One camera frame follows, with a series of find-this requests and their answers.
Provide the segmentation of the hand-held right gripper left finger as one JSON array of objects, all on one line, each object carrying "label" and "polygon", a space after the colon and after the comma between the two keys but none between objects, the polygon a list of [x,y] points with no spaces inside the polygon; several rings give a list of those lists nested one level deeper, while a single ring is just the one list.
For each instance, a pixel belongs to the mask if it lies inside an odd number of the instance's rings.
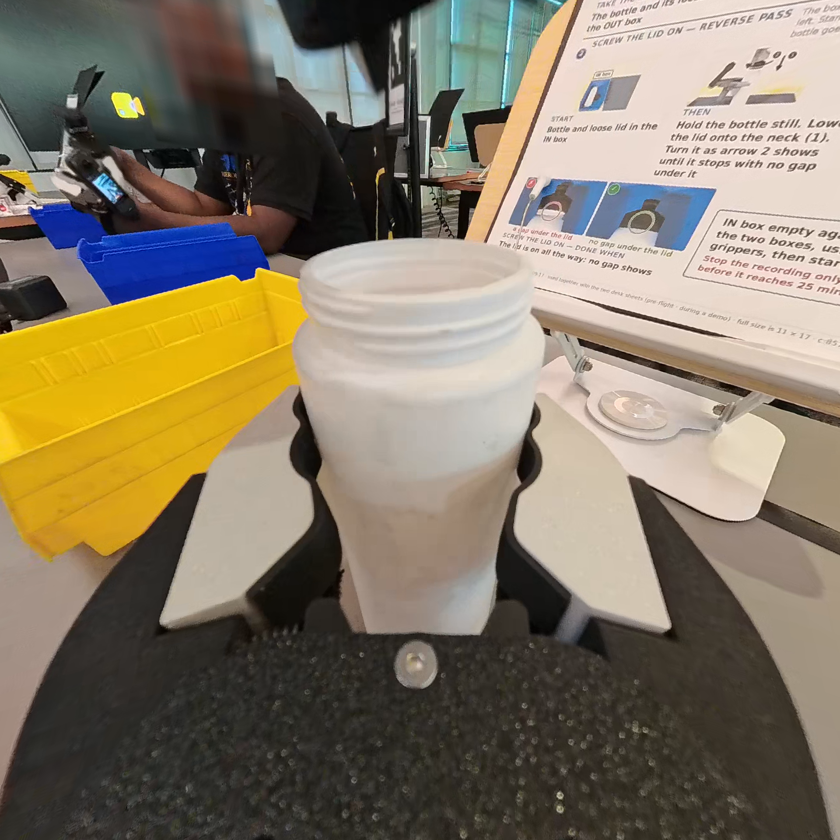
[{"label": "hand-held right gripper left finger", "polygon": [[300,388],[288,387],[209,467],[160,616],[173,631],[231,616],[292,629],[336,584],[340,536]]}]

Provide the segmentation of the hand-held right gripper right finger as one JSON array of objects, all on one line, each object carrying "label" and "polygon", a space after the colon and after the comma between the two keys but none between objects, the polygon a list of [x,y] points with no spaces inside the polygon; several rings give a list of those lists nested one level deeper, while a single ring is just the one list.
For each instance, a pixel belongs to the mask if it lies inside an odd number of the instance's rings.
[{"label": "hand-held right gripper right finger", "polygon": [[497,588],[533,635],[576,643],[593,620],[655,636],[671,618],[630,479],[603,442],[537,394],[502,525]]}]

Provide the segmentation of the yellow plastic bin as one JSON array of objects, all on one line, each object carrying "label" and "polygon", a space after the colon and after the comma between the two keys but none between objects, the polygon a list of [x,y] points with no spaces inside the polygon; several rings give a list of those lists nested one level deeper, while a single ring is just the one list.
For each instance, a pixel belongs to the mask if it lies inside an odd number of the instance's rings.
[{"label": "yellow plastic bin", "polygon": [[2,336],[1,491],[50,560],[108,556],[298,383],[298,280],[258,269]]}]

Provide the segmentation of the white plastic bottle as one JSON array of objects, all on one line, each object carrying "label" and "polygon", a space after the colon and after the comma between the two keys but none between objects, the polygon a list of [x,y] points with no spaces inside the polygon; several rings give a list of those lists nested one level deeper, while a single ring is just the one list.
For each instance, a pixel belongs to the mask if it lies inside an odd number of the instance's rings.
[{"label": "white plastic bottle", "polygon": [[529,262],[406,238],[313,257],[299,291],[293,358],[365,630],[478,635],[543,366]]}]

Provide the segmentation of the black bottle lid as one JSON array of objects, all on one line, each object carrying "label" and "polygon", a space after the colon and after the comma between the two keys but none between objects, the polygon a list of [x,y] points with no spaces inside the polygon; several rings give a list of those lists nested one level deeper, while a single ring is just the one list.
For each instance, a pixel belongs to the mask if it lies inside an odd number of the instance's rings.
[{"label": "black bottle lid", "polygon": [[361,43],[429,1],[278,1],[295,43],[330,49]]}]

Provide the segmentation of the blue plastic bin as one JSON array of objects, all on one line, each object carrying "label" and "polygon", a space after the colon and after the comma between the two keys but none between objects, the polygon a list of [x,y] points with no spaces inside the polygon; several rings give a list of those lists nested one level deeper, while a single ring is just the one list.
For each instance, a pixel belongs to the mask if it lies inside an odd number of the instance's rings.
[{"label": "blue plastic bin", "polygon": [[111,305],[221,277],[248,280],[270,267],[257,239],[228,223],[82,239],[77,257]]},{"label": "blue plastic bin", "polygon": [[68,202],[30,206],[28,211],[55,249],[75,249],[82,239],[97,243],[106,235],[97,218]]}]

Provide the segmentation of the small black box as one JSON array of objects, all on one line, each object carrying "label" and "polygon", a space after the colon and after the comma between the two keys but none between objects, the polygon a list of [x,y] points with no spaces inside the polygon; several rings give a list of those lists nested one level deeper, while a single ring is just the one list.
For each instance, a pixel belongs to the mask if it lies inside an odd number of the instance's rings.
[{"label": "small black box", "polygon": [[8,320],[20,322],[38,321],[68,309],[56,283],[47,275],[2,282],[1,306]]}]

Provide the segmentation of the black hanging jacket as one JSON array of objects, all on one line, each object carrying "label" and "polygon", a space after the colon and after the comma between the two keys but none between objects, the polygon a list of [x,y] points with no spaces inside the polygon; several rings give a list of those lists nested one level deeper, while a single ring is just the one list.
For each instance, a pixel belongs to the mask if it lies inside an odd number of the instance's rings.
[{"label": "black hanging jacket", "polygon": [[385,121],[354,127],[328,112],[326,125],[344,162],[369,240],[414,236],[413,210],[395,179],[396,137]]}]

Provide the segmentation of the black background document stand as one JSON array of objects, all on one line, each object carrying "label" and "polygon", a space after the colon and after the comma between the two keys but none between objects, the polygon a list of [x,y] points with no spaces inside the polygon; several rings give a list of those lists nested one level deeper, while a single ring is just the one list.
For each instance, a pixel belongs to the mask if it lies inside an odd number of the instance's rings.
[{"label": "black background document stand", "polygon": [[431,171],[444,171],[448,168],[445,150],[449,145],[455,110],[464,91],[463,88],[441,90],[430,108],[427,140]]}]

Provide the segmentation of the black and white marker sign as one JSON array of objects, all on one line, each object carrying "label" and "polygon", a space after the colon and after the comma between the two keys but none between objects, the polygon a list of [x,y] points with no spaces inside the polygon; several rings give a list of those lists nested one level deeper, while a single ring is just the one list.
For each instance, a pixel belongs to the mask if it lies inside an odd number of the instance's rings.
[{"label": "black and white marker sign", "polygon": [[387,83],[385,105],[387,128],[394,135],[404,134],[408,120],[411,18],[398,18],[388,27]]}]

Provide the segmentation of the black wall monitor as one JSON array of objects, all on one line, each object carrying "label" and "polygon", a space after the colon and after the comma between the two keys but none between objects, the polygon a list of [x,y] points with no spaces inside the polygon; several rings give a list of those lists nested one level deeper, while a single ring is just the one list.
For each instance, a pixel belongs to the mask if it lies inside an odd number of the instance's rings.
[{"label": "black wall monitor", "polygon": [[57,151],[68,96],[125,150],[266,142],[278,110],[264,2],[6,1],[2,103],[31,151]]}]

